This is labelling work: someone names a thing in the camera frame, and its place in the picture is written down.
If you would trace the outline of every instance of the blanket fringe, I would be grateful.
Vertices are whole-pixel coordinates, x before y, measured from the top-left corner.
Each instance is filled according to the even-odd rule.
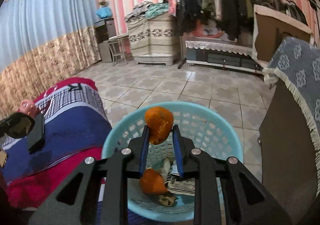
[[[297,87],[289,80],[289,78],[285,73],[283,73],[278,68],[275,68],[275,69],[264,68],[262,72],[264,74],[264,81],[267,84],[275,84],[277,82],[277,78],[280,78],[285,83],[288,90],[292,93],[294,100],[300,106],[302,113],[307,121],[307,125],[310,130],[311,140],[315,147],[315,150],[317,151],[315,163],[316,163],[317,177],[318,177],[318,189],[317,189],[317,196],[318,196],[320,192],[320,137],[319,137],[319,132],[318,132],[313,114],[310,111],[307,102],[301,96]]]

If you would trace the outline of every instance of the beige floral curtain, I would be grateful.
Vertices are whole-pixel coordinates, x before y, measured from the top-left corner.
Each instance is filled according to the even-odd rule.
[[[0,73],[0,119],[16,111],[23,99],[35,99],[57,82],[99,60],[94,26],[78,29],[26,52]]]

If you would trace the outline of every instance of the black phone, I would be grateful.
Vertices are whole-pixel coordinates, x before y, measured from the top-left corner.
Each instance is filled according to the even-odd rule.
[[[34,120],[35,125],[27,135],[27,149],[29,153],[40,150],[44,145],[44,115],[39,113]]]

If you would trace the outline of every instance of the gray blanket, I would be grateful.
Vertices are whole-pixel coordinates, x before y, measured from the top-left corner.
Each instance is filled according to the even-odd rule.
[[[315,146],[320,191],[320,50],[293,37],[283,40],[263,70],[265,82],[282,79],[301,107]]]

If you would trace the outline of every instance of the basket rim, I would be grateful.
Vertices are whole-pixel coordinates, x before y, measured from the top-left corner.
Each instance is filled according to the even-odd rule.
[[[228,127],[228,129],[230,130],[230,132],[232,133],[233,137],[237,137],[238,139],[236,140],[236,143],[238,144],[238,149],[240,149],[242,151],[242,145],[240,142],[240,139],[237,135],[237,133],[235,132],[234,128],[230,125],[230,123],[225,120],[221,115],[219,115],[217,112],[195,104],[195,103],[191,103],[191,102],[183,102],[183,101],[169,101],[169,102],[160,102],[160,103],[155,103],[143,108],[139,108],[136,111],[128,114],[127,116],[125,116],[115,128],[112,128],[112,130],[110,131],[110,133],[108,134],[104,144],[103,144],[103,148],[102,148],[102,153],[101,153],[101,159],[107,158],[107,148],[109,147],[110,143],[111,143],[111,139],[110,137],[114,136],[115,134],[118,133],[118,131],[121,129],[121,126],[123,125],[127,125],[129,124],[129,121],[131,121],[132,118],[134,118],[135,115],[139,115],[142,111],[146,111],[147,109],[151,108],[151,107],[156,107],[156,106],[170,106],[170,105],[179,105],[182,107],[193,107],[193,108],[197,108],[199,110],[204,110],[209,114],[214,115],[215,118],[218,118],[224,125],[226,125]],[[240,154],[241,158],[238,158],[239,161],[241,161],[243,163],[243,158],[244,158],[244,154],[243,152]],[[140,205],[138,205],[137,203],[135,203],[134,201],[128,199],[128,208],[129,210],[133,211],[134,213],[145,217],[147,219],[151,219],[154,221],[162,221],[162,222],[179,222],[179,221],[188,221],[188,220],[192,220],[194,217],[194,211],[192,212],[186,212],[186,213],[175,213],[174,215],[172,213],[158,213],[155,211],[151,211],[148,209],[145,209],[143,207],[141,207]]]

